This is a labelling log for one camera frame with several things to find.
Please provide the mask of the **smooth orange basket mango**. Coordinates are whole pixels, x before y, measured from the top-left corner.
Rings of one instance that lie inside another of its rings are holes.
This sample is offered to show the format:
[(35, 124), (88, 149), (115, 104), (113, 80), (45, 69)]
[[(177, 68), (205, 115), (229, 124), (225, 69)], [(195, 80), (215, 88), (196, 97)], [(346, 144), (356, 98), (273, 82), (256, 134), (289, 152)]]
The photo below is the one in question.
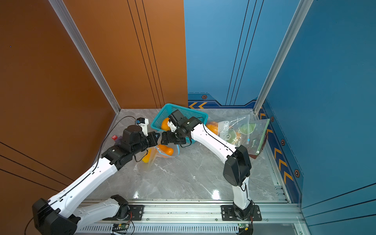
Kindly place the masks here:
[(162, 121), (162, 124), (161, 124), (161, 129), (163, 131), (170, 131), (170, 127), (168, 126), (168, 122), (169, 122), (169, 118), (165, 118), (163, 121)]

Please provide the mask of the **slim yellow mango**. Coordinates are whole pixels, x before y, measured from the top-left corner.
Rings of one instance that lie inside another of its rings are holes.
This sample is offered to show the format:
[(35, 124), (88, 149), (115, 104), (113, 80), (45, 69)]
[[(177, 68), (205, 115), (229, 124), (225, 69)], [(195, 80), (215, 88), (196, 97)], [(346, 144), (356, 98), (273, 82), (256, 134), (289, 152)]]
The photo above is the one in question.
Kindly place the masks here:
[(148, 149), (147, 150), (147, 153), (144, 155), (144, 157), (142, 158), (142, 161), (144, 163), (149, 163), (150, 162), (150, 158), (151, 158), (151, 154), (152, 154), (152, 150)]

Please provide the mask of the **clear green-zip bag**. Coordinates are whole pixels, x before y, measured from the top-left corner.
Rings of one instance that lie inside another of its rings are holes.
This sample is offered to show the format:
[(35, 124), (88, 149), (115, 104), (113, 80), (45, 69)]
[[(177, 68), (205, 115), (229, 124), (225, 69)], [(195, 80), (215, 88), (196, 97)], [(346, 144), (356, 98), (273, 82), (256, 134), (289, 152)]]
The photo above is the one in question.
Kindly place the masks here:
[(269, 119), (250, 120), (249, 125), (251, 128), (250, 142), (247, 145), (240, 145), (246, 147), (248, 153), (255, 154), (260, 150), (267, 127), (270, 123)]

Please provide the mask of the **yellow top mango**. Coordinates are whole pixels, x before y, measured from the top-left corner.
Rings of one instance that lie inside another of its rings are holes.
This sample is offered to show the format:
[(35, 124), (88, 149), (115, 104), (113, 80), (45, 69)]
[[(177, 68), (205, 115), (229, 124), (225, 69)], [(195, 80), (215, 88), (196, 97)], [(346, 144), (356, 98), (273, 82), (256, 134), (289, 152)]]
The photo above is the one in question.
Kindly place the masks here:
[(172, 156), (174, 154), (174, 149), (165, 146), (165, 145), (158, 145), (159, 150), (167, 156)]

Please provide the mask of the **clear blue-zip bag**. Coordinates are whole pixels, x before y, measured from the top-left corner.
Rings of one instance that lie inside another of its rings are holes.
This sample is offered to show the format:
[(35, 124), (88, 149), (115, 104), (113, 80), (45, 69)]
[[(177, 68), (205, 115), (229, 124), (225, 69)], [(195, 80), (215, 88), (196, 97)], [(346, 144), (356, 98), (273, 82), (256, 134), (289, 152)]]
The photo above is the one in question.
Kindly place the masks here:
[(218, 137), (229, 144), (240, 146), (250, 142), (250, 115), (231, 117), (218, 122)]

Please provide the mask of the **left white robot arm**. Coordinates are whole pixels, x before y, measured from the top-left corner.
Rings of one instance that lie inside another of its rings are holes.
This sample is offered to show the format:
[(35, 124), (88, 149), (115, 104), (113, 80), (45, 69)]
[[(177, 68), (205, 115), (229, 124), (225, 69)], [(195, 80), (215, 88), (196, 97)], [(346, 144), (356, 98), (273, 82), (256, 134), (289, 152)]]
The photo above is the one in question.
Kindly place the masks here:
[(123, 132), (120, 142), (107, 149), (98, 162), (49, 200), (39, 199), (32, 206), (35, 228), (42, 235), (73, 235), (78, 229), (105, 218), (125, 218), (128, 201), (114, 195), (102, 203), (79, 208), (86, 197), (107, 178), (118, 172), (134, 156), (158, 144), (159, 133)]

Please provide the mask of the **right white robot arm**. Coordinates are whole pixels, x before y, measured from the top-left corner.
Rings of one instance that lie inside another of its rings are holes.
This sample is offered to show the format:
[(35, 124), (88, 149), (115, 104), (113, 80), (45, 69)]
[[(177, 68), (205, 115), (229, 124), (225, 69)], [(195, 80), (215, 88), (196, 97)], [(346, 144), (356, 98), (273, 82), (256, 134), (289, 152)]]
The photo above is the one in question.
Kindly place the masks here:
[(175, 118), (170, 115), (170, 130), (163, 133), (164, 143), (172, 143), (188, 137), (204, 145), (224, 164), (223, 177), (232, 185), (234, 213), (239, 220), (252, 218), (254, 203), (249, 193), (249, 176), (252, 168), (249, 154), (244, 146), (235, 146), (215, 135), (196, 117)]

